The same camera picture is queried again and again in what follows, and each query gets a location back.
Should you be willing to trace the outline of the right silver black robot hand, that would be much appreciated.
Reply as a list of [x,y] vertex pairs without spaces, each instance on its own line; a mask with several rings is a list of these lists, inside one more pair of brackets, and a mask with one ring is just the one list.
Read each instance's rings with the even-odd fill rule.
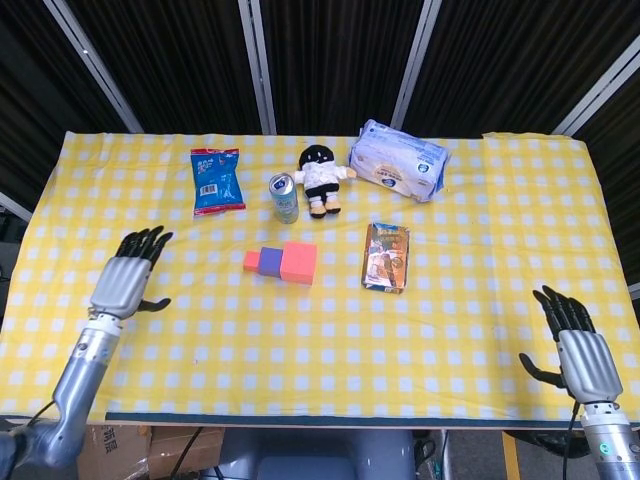
[[567,391],[580,404],[614,402],[623,392],[608,344],[594,327],[586,307],[544,285],[533,292],[549,326],[560,361],[558,373],[543,371],[521,353],[519,359],[535,380]]

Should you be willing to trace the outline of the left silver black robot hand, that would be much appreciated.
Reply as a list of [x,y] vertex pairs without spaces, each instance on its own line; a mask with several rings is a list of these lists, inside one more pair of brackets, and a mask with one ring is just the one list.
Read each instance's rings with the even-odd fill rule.
[[107,314],[125,320],[138,312],[158,312],[165,309],[170,298],[159,301],[144,299],[149,277],[160,255],[173,237],[163,232],[162,225],[127,234],[116,253],[102,270],[90,297],[89,312],[97,317]]

